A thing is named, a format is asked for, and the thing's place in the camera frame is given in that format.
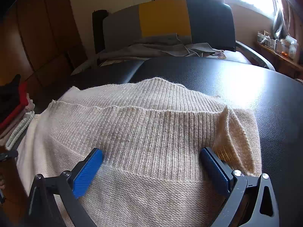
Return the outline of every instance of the gray knit fabric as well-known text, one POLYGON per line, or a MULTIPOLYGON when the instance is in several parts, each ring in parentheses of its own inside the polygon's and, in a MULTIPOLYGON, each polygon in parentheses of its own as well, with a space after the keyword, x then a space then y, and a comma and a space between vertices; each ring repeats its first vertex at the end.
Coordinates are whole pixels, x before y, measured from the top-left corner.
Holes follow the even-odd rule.
POLYGON ((18 138, 22 135, 22 133, 25 131, 25 129, 29 126, 34 115, 35 115, 34 111, 30 111, 30 112, 24 114, 23 119, 15 127, 15 129, 11 133, 8 141, 6 142, 6 144, 5 144, 6 150, 11 150, 13 148, 13 146, 15 145, 18 138))
POLYGON ((17 168, 29 193, 35 174, 71 170, 97 147, 103 164, 80 198, 97 226, 206 226, 223 199, 199 161, 205 146, 231 167, 260 175, 250 110, 160 78, 73 87, 35 115, 18 148, 17 168))

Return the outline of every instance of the metal screw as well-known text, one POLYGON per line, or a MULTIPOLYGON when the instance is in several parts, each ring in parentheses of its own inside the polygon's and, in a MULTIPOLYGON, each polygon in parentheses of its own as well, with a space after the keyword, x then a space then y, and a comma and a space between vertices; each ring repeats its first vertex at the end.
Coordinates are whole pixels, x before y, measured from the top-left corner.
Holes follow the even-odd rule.
POLYGON ((242 172, 239 170, 234 170, 234 175, 240 177, 242 175, 242 172))
POLYGON ((36 175, 36 178, 37 178, 37 179, 41 179, 42 177, 43 177, 42 174, 37 174, 37 175, 36 175))
POLYGON ((71 174, 71 171, 66 170, 66 171, 62 172, 61 174, 64 175, 65 177, 68 177, 71 174))
POLYGON ((263 173, 263 174, 262 174, 262 177, 263 177, 264 179, 269 179, 269 176, 268 176, 268 174, 266 174, 266 173, 263 173))

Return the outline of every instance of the gray fabric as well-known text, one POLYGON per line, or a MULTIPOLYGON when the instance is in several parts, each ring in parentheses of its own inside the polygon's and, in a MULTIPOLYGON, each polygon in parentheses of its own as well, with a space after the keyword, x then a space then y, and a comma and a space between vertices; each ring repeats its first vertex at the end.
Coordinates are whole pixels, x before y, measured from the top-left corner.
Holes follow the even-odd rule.
POLYGON ((14 131, 10 135, 8 141, 5 144, 6 150, 11 150, 18 138, 22 135, 24 130, 29 126, 31 120, 34 118, 35 112, 30 111, 25 113, 23 119, 20 123, 15 127, 14 131))
POLYGON ((214 50, 208 43, 184 45, 177 34, 169 34, 142 38, 137 43, 121 50, 98 54, 98 58, 101 61, 129 60, 161 56, 202 56, 203 53, 212 54, 214 50))
POLYGON ((72 75, 82 72, 90 66, 97 67, 97 59, 100 59, 101 62, 111 60, 111 62, 104 63, 104 65, 109 65, 116 63, 116 60, 148 60, 152 57, 161 56, 207 57, 215 52, 208 43, 191 44, 190 37, 180 37, 176 33, 163 36, 145 37, 139 40, 137 39, 131 44, 131 46, 125 47, 121 50, 99 52, 77 67, 72 72, 72 75))
POLYGON ((106 17, 103 20, 103 35, 107 52, 120 50, 142 38, 139 5, 122 9, 106 17))

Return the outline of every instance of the wooden shelf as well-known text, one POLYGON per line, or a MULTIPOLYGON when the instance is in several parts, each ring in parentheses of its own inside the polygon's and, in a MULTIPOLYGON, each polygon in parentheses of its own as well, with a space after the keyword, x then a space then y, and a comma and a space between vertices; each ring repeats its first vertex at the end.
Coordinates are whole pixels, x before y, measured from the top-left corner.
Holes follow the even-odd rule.
POLYGON ((290 60, 289 58, 286 58, 284 57, 283 55, 281 54, 278 54, 277 52, 275 52, 273 49, 271 48, 268 48, 264 45, 261 45, 259 43, 256 43, 259 47, 267 50, 268 52, 272 53, 273 55, 275 55, 280 61, 283 61, 285 62, 287 65, 289 65, 290 67, 292 67, 293 69, 295 69, 296 71, 299 71, 299 72, 303 72, 303 66, 293 62, 292 60, 290 60))

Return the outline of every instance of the chair backrest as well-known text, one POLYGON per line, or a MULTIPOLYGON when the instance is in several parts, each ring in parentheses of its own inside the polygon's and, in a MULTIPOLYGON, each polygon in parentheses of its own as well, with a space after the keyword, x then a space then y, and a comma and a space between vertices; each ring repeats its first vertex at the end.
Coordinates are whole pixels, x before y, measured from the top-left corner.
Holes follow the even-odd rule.
POLYGON ((105 49, 103 20, 109 15, 106 10, 94 11, 92 14, 94 46, 96 54, 105 49))
MULTIPOLYGON (((95 24, 100 22, 93 18, 95 24)), ((212 0, 156 0, 122 9, 103 20, 108 52, 143 37, 171 33, 191 37, 193 44, 207 42, 220 50, 236 49, 231 8, 212 0)))

